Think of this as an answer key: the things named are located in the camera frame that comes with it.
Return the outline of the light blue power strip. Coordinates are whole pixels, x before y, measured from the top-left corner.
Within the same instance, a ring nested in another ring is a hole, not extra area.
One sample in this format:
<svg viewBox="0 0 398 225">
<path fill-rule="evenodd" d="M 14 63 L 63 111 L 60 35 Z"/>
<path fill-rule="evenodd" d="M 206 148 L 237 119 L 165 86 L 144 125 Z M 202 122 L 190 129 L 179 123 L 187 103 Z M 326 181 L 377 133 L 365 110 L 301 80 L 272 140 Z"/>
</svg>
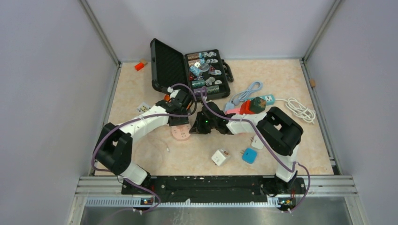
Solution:
<svg viewBox="0 0 398 225">
<path fill-rule="evenodd" d="M 233 109 L 234 107 L 235 105 L 233 103 L 227 102 L 224 107 L 224 112 L 227 112 L 228 110 Z"/>
</svg>

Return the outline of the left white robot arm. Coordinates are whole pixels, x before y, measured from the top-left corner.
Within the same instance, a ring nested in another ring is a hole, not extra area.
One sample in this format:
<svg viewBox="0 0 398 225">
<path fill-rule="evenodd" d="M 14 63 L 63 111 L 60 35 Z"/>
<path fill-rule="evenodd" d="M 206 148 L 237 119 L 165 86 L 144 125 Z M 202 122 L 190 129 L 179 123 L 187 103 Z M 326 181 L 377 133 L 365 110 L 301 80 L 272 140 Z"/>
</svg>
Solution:
<svg viewBox="0 0 398 225">
<path fill-rule="evenodd" d="M 106 124 L 93 151 L 93 160 L 106 170 L 132 182 L 140 194 L 149 191 L 148 172 L 133 162 L 132 146 L 142 137 L 165 125 L 188 123 L 188 110 L 197 98 L 190 89 L 173 89 L 168 100 L 160 100 L 147 112 L 119 125 Z"/>
</svg>

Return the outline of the pink triangular power socket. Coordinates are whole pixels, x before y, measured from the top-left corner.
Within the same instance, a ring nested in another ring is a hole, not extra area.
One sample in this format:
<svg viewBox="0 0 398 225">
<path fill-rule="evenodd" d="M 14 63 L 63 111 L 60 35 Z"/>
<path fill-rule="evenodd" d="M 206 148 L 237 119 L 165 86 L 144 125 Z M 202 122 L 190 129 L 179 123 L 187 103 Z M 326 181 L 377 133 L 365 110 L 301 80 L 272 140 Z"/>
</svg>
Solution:
<svg viewBox="0 0 398 225">
<path fill-rule="evenodd" d="M 240 108 L 232 108 L 232 109 L 228 109 L 225 114 L 240 114 Z"/>
</svg>

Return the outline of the white charger plug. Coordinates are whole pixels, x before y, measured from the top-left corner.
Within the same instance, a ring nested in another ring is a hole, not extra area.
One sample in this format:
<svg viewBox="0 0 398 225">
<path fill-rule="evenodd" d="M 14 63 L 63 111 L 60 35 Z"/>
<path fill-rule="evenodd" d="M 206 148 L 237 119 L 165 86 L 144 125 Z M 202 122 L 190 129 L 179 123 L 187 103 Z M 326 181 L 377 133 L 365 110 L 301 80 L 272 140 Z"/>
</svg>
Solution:
<svg viewBox="0 0 398 225">
<path fill-rule="evenodd" d="M 261 139 L 255 135 L 251 138 L 251 147 L 261 150 L 264 148 L 264 144 L 262 143 Z"/>
</svg>

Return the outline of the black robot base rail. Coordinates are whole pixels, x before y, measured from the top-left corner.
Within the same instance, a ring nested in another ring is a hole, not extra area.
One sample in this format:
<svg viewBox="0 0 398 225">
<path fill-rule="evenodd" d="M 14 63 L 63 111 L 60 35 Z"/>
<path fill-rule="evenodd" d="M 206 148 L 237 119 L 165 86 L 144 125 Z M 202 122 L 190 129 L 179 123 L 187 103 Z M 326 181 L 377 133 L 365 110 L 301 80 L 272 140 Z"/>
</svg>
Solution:
<svg viewBox="0 0 398 225">
<path fill-rule="evenodd" d="M 124 181 L 123 195 L 156 193 L 162 203 L 264 203 L 272 197 L 306 192 L 303 178 L 284 182 L 276 176 L 152 176 L 141 187 Z"/>
</svg>

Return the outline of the blue charger plug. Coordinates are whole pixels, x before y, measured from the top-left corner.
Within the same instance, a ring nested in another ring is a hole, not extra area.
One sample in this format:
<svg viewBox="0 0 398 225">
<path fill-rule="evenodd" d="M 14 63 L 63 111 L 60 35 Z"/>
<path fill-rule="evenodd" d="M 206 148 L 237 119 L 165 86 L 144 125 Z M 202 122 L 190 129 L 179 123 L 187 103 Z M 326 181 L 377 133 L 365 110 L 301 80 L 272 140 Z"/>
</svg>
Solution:
<svg viewBox="0 0 398 225">
<path fill-rule="evenodd" d="M 241 151 L 242 160 L 248 164 L 253 164 L 255 159 L 257 158 L 258 152 L 251 148 L 246 148 Z"/>
</svg>

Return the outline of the dark green cube plug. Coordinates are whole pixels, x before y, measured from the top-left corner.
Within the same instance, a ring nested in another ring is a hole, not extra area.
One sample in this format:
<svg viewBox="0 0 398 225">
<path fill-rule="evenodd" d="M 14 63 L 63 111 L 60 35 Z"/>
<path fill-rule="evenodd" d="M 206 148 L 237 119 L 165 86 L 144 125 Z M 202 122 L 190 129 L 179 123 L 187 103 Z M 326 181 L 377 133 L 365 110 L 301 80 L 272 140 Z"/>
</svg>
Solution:
<svg viewBox="0 0 398 225">
<path fill-rule="evenodd" d="M 249 103 L 249 110 L 253 113 L 261 113 L 265 110 L 266 105 L 266 100 L 261 97 L 255 97 Z"/>
</svg>

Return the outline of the white cartoon plug adapter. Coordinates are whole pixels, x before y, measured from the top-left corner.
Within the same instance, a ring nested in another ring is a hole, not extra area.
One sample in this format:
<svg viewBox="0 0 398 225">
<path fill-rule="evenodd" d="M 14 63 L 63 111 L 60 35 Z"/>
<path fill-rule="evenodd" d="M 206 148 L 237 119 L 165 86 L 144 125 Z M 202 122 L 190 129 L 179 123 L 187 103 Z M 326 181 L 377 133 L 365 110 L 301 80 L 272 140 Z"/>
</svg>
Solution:
<svg viewBox="0 0 398 225">
<path fill-rule="evenodd" d="M 211 160 L 217 166 L 222 166 L 230 158 L 231 154 L 225 149 L 217 149 L 211 156 Z"/>
</svg>

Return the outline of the round pink power socket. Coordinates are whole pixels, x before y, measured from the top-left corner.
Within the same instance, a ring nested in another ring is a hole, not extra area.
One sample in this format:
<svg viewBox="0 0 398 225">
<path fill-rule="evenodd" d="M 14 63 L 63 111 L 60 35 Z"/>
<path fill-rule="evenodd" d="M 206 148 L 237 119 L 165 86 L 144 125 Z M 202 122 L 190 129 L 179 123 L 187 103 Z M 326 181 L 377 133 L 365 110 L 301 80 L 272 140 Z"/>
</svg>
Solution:
<svg viewBox="0 0 398 225">
<path fill-rule="evenodd" d="M 190 129 L 190 124 L 172 126 L 171 134 L 177 141 L 186 141 L 191 136 Z"/>
</svg>

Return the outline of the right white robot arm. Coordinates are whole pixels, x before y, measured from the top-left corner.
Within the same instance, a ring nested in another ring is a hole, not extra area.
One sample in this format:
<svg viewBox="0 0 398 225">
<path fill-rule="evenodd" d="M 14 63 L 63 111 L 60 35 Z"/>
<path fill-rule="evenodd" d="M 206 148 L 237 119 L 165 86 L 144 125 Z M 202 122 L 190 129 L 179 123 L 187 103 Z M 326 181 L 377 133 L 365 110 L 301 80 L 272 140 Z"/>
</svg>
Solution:
<svg viewBox="0 0 398 225">
<path fill-rule="evenodd" d="M 189 132 L 207 135 L 212 129 L 224 135 L 255 133 L 277 161 L 276 189 L 288 193 L 294 188 L 296 156 L 304 130 L 280 108 L 273 106 L 258 114 L 225 114 L 214 102 L 209 102 L 197 113 Z"/>
</svg>

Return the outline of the red cube plug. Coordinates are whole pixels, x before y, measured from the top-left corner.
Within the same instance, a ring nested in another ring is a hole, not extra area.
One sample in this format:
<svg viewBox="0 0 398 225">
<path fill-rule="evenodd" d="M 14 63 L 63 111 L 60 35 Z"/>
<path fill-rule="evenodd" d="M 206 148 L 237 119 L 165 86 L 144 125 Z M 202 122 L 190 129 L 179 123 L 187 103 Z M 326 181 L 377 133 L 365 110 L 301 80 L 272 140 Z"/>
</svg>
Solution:
<svg viewBox="0 0 398 225">
<path fill-rule="evenodd" d="M 240 114 L 255 114 L 255 112 L 250 110 L 250 100 L 245 101 L 241 106 L 240 106 L 240 110 L 239 113 Z"/>
</svg>

